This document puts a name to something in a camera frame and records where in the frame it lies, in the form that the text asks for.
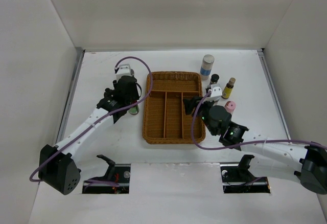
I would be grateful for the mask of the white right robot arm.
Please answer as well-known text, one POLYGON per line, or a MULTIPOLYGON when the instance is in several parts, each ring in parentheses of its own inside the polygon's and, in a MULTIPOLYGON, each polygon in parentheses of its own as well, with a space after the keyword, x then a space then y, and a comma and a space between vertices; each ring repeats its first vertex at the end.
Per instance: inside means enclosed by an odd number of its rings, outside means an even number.
POLYGON ((270 139, 233 122, 226 108, 215 105, 209 95, 184 98, 186 115, 199 117, 212 136, 218 136, 219 150, 244 152, 237 168, 243 181, 252 177, 274 177, 301 184, 307 190, 326 194, 326 146, 312 141, 270 139))

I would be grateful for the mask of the tall white pearl jar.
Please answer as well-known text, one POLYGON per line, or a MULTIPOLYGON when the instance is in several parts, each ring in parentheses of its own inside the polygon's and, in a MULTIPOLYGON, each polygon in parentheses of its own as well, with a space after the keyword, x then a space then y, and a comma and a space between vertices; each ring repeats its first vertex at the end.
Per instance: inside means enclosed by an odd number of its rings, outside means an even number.
POLYGON ((201 80, 207 80, 209 78, 214 61, 215 61, 215 58, 213 55, 210 55, 210 54, 204 55, 204 57, 202 59, 201 68, 200 68, 201 80))

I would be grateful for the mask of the green label sauce bottle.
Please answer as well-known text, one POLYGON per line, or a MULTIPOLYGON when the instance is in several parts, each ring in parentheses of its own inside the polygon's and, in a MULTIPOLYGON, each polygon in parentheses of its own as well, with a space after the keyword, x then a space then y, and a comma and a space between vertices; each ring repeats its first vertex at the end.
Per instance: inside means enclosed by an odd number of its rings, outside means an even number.
POLYGON ((131 115, 137 115, 139 113, 138 103, 134 102, 133 106, 128 111, 131 115))

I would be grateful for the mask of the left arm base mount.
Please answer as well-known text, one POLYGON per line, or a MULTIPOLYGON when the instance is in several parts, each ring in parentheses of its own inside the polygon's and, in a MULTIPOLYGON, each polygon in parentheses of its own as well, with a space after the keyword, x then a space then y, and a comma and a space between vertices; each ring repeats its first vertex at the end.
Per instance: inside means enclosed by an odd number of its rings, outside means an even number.
POLYGON ((83 183, 83 194, 128 194, 130 188, 131 165, 116 164, 104 155, 97 155, 107 164, 103 175, 93 177, 83 183))

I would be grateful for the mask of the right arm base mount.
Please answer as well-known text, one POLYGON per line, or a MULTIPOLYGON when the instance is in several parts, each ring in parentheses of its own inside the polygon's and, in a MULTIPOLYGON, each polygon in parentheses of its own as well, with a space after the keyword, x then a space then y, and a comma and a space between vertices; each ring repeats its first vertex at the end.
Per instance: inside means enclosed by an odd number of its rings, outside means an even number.
POLYGON ((250 173, 250 162, 253 155, 244 155, 236 163, 220 164, 222 187, 225 194, 270 193, 268 179, 255 177, 250 173))

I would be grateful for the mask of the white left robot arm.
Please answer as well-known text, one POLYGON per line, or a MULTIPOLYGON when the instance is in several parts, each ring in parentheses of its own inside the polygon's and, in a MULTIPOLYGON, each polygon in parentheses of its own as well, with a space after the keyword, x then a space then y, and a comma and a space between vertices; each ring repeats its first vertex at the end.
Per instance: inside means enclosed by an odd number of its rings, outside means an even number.
POLYGON ((114 125, 132 104, 140 98, 141 88, 133 76, 122 76, 107 88, 91 115, 68 137, 54 146, 45 145, 40 152, 38 177, 63 195, 70 194, 79 181, 103 183, 118 187, 113 182, 115 162, 100 154, 103 163, 82 164, 84 151, 103 131, 114 125))

